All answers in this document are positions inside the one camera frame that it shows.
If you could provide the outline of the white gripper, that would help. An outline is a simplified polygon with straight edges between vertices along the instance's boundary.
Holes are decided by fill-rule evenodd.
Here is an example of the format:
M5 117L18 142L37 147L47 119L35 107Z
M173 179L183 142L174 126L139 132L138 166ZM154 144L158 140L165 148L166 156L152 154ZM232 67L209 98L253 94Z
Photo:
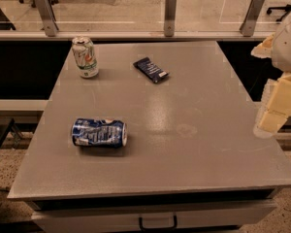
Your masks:
M276 81L268 79L256 116L257 134L275 134L291 117L291 12L251 55L272 58L273 65L283 73Z

